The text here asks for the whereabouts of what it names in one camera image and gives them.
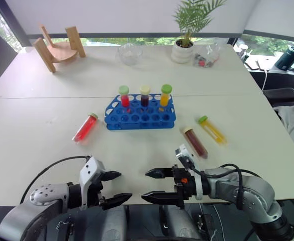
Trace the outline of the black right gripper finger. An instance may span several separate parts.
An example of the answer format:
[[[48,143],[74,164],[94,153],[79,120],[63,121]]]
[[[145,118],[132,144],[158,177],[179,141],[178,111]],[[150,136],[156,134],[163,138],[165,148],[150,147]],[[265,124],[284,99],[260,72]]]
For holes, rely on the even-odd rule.
[[[180,196],[176,192],[151,191],[141,195],[141,198],[152,204],[180,206]]]
[[[153,168],[145,173],[146,176],[155,179],[164,179],[173,177],[172,168]]]

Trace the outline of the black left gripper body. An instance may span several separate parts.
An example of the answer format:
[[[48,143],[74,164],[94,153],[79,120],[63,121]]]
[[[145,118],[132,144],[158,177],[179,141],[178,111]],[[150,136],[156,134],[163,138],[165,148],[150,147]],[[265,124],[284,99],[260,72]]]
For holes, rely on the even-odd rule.
[[[87,190],[87,207],[101,206],[101,203],[104,202],[104,197],[101,194],[103,189],[102,179],[105,172],[93,172],[88,171],[88,190]]]

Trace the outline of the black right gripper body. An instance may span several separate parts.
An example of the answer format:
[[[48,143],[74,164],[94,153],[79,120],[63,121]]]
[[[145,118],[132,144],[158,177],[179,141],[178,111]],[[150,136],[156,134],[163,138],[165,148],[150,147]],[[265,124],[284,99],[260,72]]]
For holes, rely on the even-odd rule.
[[[180,209],[184,209],[184,201],[196,194],[195,178],[189,171],[179,168],[177,165],[172,167],[172,174],[175,182],[175,205]]]

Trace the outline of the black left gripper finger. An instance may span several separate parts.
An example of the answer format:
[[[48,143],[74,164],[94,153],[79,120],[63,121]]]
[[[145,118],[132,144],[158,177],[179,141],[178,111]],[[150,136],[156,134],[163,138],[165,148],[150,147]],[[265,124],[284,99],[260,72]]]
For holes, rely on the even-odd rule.
[[[105,172],[104,174],[102,174],[100,180],[101,181],[110,181],[110,180],[113,180],[119,176],[121,176],[122,174],[120,172],[117,172],[117,171],[107,171]]]
[[[101,207],[103,210],[108,210],[114,207],[121,206],[123,203],[128,201],[132,197],[132,193],[120,193],[112,198],[105,199],[103,198],[103,202],[101,203]]]

